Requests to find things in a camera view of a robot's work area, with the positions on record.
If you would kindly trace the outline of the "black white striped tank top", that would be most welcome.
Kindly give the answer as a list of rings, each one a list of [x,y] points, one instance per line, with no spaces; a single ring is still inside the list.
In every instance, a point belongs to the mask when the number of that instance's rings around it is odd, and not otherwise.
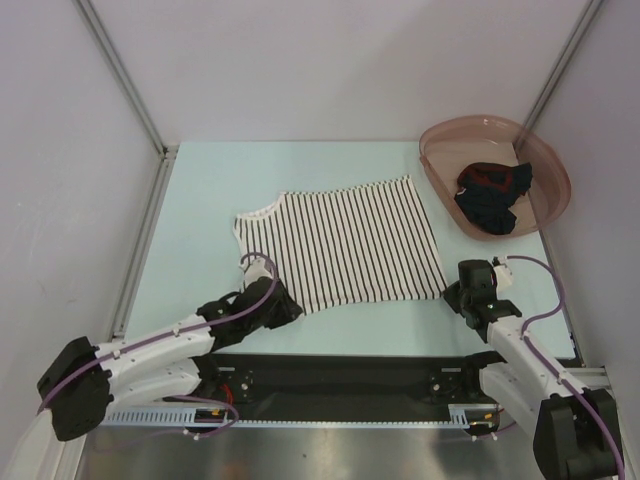
[[[435,300],[447,287],[410,176],[325,192],[283,192],[236,216],[244,254],[261,253],[305,314],[355,303]]]

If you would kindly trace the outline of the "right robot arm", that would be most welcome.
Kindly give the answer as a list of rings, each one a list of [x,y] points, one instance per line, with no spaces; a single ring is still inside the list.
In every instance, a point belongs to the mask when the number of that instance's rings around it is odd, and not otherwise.
[[[546,479],[626,476],[617,404],[604,388],[588,386],[563,366],[531,331],[540,315],[524,318],[498,293],[511,284],[506,258],[464,260],[443,293],[449,307],[499,360],[463,373],[473,401],[495,400],[532,439]]]

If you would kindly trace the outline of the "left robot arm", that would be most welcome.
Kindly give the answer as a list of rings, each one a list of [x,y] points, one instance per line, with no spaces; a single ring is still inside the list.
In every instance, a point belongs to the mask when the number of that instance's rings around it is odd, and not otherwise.
[[[303,312],[281,281],[263,276],[138,340],[94,345],[76,338],[39,379],[40,409],[50,414],[56,439],[66,442],[88,434],[110,414],[147,402],[234,404],[246,397],[243,383],[220,371],[214,352],[261,328],[288,325]]]

